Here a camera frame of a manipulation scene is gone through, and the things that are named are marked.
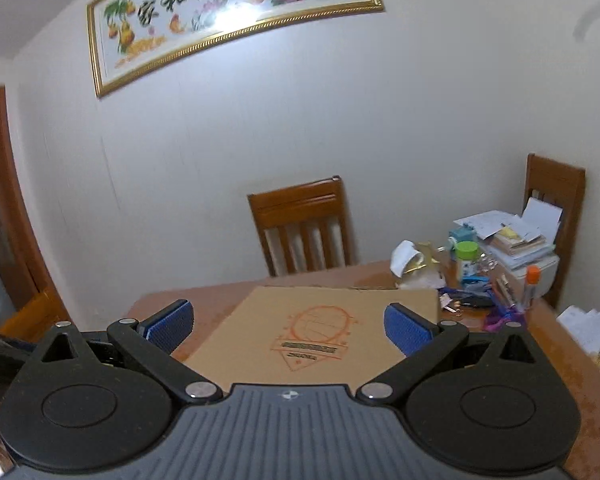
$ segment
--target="blue gripper pad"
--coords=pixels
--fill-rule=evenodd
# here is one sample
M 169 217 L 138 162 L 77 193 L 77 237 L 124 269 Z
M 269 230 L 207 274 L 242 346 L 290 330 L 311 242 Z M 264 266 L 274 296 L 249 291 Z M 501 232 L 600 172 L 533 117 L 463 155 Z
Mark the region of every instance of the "blue gripper pad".
M 431 341 L 440 329 L 400 303 L 384 310 L 384 333 L 407 357 Z
M 142 323 L 138 333 L 149 343 L 171 354 L 193 330 L 193 306 L 177 300 Z

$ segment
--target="cardboard box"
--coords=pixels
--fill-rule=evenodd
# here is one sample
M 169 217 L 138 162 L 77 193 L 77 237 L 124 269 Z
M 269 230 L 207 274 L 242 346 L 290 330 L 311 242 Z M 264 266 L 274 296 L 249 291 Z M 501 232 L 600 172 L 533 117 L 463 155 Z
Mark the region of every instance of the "cardboard box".
M 355 392 L 404 359 L 384 334 L 393 302 L 438 322 L 432 289 L 261 286 L 185 364 L 226 392 L 234 383 L 345 383 Z

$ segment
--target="plastic bottle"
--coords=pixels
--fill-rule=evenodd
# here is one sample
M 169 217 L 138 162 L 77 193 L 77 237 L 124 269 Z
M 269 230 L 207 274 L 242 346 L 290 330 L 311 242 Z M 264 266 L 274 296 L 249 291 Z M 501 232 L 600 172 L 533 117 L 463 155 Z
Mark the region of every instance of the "plastic bottle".
M 456 244 L 456 277 L 461 281 L 467 276 L 473 276 L 477 267 L 478 244 L 475 242 L 458 242 Z
M 520 302 L 520 312 L 524 312 L 531 307 L 531 302 L 536 295 L 536 286 L 540 282 L 540 267 L 529 265 L 526 268 L 525 288 L 522 291 L 522 301 Z

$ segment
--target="door frame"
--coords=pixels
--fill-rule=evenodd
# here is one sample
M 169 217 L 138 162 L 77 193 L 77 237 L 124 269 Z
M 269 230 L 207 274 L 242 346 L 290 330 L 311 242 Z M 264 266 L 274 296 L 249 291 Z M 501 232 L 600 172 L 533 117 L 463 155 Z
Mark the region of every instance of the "door frame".
M 24 257 L 26 267 L 33 279 L 39 293 L 50 292 L 56 297 L 56 305 L 63 319 L 70 317 L 62 304 L 58 290 L 51 279 L 51 274 L 46 267 L 36 236 L 29 221 L 29 215 L 24 204 L 18 173 L 13 160 L 11 148 L 11 135 L 7 117 L 7 99 L 4 86 L 0 86 L 0 167 L 4 172 L 5 181 L 0 186 L 0 200 L 6 205 L 6 226 L 8 237 L 13 249 L 20 251 Z

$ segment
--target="metal screw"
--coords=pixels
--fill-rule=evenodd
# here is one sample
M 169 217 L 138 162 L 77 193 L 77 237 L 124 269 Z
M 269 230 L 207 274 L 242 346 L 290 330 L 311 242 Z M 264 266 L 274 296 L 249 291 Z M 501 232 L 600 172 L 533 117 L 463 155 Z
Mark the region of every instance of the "metal screw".
M 194 399 L 206 399 L 216 394 L 218 387 L 213 383 L 207 383 L 205 381 L 199 381 L 197 383 L 188 384 L 184 389 L 189 397 Z
M 394 392 L 394 389 L 384 383 L 367 383 L 360 388 L 360 392 L 367 399 L 386 399 Z

